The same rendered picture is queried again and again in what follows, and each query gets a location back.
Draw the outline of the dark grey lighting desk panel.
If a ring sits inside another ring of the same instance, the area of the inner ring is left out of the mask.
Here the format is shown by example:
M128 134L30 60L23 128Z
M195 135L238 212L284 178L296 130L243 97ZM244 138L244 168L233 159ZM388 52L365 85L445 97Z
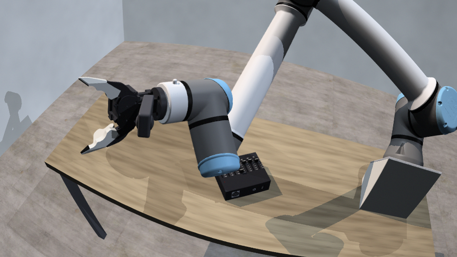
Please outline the dark grey lighting desk panel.
M269 190L271 180L256 152L239 158L239 170L215 176L225 201Z

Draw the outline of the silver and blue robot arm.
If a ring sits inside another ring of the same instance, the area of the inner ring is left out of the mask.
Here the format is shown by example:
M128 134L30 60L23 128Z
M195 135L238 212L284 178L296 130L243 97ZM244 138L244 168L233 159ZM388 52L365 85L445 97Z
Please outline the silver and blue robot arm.
M240 168L237 150L298 29L318 9L353 39L402 92L383 156L423 167L424 137L457 130L457 92L426 77L401 46L353 0L279 0L276 13L231 91L220 79L159 83L166 95L161 124L188 121L204 178Z

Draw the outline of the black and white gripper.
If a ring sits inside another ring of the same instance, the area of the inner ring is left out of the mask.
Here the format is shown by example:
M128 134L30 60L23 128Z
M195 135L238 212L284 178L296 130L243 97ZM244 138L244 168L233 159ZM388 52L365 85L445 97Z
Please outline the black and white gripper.
M87 86L95 87L97 91L105 92L108 97L108 117L119 125L115 128L114 124L109 124L104 129L98 129L94 133L94 142L87 145L80 152L81 154L109 147L122 141L136 126L135 120L144 95L154 95L152 114L154 120L162 120L165 117L167 100L161 87L137 92L130 85L124 85L121 82L92 77L79 77L78 79Z

